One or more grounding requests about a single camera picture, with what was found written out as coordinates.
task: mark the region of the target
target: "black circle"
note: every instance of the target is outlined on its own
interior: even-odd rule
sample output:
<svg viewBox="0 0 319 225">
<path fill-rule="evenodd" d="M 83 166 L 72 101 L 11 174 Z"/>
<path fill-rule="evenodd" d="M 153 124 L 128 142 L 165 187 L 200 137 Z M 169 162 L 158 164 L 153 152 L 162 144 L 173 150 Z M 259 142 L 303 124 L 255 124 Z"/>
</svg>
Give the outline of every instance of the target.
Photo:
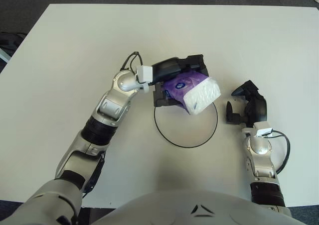
<svg viewBox="0 0 319 225">
<path fill-rule="evenodd" d="M 192 148 L 200 147 L 201 145 L 205 144 L 207 141 L 209 141 L 209 140 L 213 137 L 213 135 L 214 135 L 214 133 L 215 133 L 215 131 L 216 131 L 216 129 L 217 129 L 217 124 L 218 124 L 218 112 L 217 112 L 217 108 L 216 108 L 216 106 L 215 106 L 215 103 L 213 103 L 213 105 L 214 105 L 214 107 L 215 107 L 216 117 L 217 117 L 215 129 L 214 129 L 213 133 L 210 135 L 210 137 L 209 137 L 205 142 L 203 142 L 203 143 L 201 143 L 201 144 L 199 144 L 199 145 L 195 145 L 195 146 L 192 146 L 192 147 L 186 147 L 186 146 L 182 146 L 182 145 L 179 145 L 179 144 L 175 144 L 174 142 L 172 142 L 172 141 L 170 141 L 169 139 L 167 139 L 167 138 L 165 137 L 165 135 L 161 132 L 161 130 L 160 130 L 160 128 L 159 128 L 159 126 L 158 126 L 158 124 L 157 124 L 157 122 L 156 122 L 156 117 L 155 117 L 156 107 L 154 107 L 154 122 L 155 122 L 156 128 L 158 129 L 159 133 L 163 136 L 164 139 L 166 139 L 169 143 L 171 143 L 171 144 L 173 144 L 173 145 L 175 145 L 175 146 L 177 146 L 177 147 L 186 148 L 186 149 L 192 149 Z"/>
</svg>

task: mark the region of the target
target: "black joint segment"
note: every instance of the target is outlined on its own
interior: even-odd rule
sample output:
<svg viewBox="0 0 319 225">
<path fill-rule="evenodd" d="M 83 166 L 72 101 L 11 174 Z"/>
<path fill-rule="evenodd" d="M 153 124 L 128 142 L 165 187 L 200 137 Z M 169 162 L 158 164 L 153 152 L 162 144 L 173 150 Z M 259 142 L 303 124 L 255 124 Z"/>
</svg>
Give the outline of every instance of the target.
<svg viewBox="0 0 319 225">
<path fill-rule="evenodd" d="M 251 201 L 256 204 L 285 207 L 284 196 L 278 184 L 251 183 Z"/>
<path fill-rule="evenodd" d="M 116 129 L 117 127 L 103 124 L 91 116 L 81 131 L 81 136 L 92 144 L 106 145 L 110 143 Z"/>
<path fill-rule="evenodd" d="M 82 175 L 75 173 L 71 170 L 64 170 L 63 174 L 60 176 L 62 180 L 66 180 L 74 184 L 76 187 L 78 187 L 79 190 L 83 187 L 83 184 L 85 182 L 85 179 L 83 178 Z"/>
</svg>

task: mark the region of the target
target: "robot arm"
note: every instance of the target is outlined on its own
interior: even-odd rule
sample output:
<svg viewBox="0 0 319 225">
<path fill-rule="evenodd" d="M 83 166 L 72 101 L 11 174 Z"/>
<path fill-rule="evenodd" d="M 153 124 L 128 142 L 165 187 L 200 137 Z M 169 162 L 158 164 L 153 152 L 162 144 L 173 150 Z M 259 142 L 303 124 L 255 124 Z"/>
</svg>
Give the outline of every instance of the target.
<svg viewBox="0 0 319 225">
<path fill-rule="evenodd" d="M 242 132 L 246 135 L 244 150 L 252 202 L 291 216 L 290 210 L 285 208 L 277 172 L 271 161 L 272 146 L 268 137 L 272 136 L 273 129 L 267 122 L 266 100 L 252 81 L 238 87 L 232 96 L 244 96 L 248 101 L 244 116 L 233 113 L 231 103 L 227 102 L 226 119 L 228 123 L 245 123 L 247 126 Z"/>
<path fill-rule="evenodd" d="M 131 99 L 139 91 L 147 92 L 149 84 L 169 80 L 185 70 L 206 70 L 206 66 L 202 55 L 168 59 L 152 66 L 152 75 L 146 77 L 148 81 L 138 78 L 139 74 L 145 77 L 143 69 L 140 68 L 137 74 L 121 69 L 114 76 L 111 89 L 102 96 L 58 164 L 55 179 L 43 185 L 4 220 L 4 225 L 74 224 L 81 209 L 82 195 L 94 188 L 110 140 L 128 112 Z"/>
</svg>

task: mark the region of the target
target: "logo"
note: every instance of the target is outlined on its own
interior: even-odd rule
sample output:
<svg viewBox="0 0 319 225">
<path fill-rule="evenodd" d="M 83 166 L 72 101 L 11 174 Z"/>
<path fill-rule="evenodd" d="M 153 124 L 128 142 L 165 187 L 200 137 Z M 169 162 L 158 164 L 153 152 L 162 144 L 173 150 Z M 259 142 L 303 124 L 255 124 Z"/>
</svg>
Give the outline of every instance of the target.
<svg viewBox="0 0 319 225">
<path fill-rule="evenodd" d="M 181 83 L 178 83 L 178 84 L 175 86 L 175 88 L 176 88 L 176 89 L 181 89 L 181 88 L 183 88 L 185 85 L 186 85 L 185 83 L 181 82 Z"/>
</svg>

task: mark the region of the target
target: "white connector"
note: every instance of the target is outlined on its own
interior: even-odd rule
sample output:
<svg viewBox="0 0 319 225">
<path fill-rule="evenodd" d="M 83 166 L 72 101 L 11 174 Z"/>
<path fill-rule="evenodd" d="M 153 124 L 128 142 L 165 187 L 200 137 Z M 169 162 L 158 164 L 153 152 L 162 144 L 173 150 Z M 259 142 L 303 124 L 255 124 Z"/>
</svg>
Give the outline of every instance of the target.
<svg viewBox="0 0 319 225">
<path fill-rule="evenodd" d="M 153 67 L 151 66 L 137 66 L 137 77 L 140 83 L 150 83 L 153 81 Z"/>
</svg>

